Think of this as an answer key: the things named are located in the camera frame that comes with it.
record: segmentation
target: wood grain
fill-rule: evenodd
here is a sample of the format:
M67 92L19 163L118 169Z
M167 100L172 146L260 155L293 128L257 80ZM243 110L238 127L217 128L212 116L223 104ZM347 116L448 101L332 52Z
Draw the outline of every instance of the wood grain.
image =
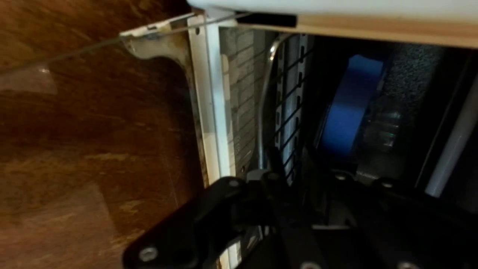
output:
M409 18L299 15L297 27L252 28L311 33L336 37L478 47L478 21L430 21Z
M0 71L175 15L182 1L7 0ZM188 85L121 44L0 74L0 267L121 267L202 188Z

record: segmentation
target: glass panel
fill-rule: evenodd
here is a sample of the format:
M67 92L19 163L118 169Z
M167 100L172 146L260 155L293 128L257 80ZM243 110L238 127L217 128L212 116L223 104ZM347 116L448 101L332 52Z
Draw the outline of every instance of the glass panel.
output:
M202 188L185 74L118 40L0 74L2 267L121 267Z

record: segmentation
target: screw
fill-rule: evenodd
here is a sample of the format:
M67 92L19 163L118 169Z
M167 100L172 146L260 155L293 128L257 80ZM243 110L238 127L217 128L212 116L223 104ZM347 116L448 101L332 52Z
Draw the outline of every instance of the screw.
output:
M335 174L335 179L338 179L338 180L345 180L345 179L347 179L347 176L345 176L345 174L342 174L342 173L336 173L336 174Z
M382 182L382 186L384 188L393 188L393 183L391 182Z
M397 264L397 269L420 269L420 267L409 261L400 261Z
M158 249L155 246L146 246L139 251L139 260L143 263L151 261L158 257Z
M233 188L236 188L236 186L239 186L239 185L241 185L241 182L239 182L239 180L236 180L236 179L232 179L232 180L229 180L229 185L230 185L230 186L233 186Z
M303 261L300 264L300 269L320 269L320 266L317 263L312 263L312 261Z

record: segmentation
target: black plastic part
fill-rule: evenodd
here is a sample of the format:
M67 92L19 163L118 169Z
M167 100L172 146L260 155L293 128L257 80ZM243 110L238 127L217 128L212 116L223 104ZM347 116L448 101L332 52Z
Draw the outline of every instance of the black plastic part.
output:
M278 236L267 236L242 258L238 269L288 269L284 249Z
M385 263L362 230L315 230L315 240L327 245L324 255L333 269L382 269Z
M263 180L267 207L273 213L273 225L285 252L288 267L300 267L303 261L329 269L321 242L314 240L311 224L302 212L299 197L285 183L285 177Z
M442 198L462 209L478 213L478 128L475 127L454 167Z
M409 188L424 189L429 183L477 74L477 67L477 56L469 49L448 49L439 62L406 149L406 170L402 180Z
M296 27L296 15L276 15L276 13L251 13L248 16L238 18L239 24L260 24L275 27Z
M477 215L421 192L381 183L347 183L345 188L357 225L370 237L387 267L403 260L424 269L478 266Z
M124 252L127 269L212 267L220 254L241 234L232 225L232 204L243 180L221 177L202 195L136 239ZM155 248L155 258L140 260L140 251Z

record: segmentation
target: blue object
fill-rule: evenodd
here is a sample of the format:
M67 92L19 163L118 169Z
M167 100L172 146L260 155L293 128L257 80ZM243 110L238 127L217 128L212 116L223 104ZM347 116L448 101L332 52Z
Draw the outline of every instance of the blue object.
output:
M350 158L370 98L376 94L384 62L362 55L348 59L348 67L333 97L321 146L329 154Z

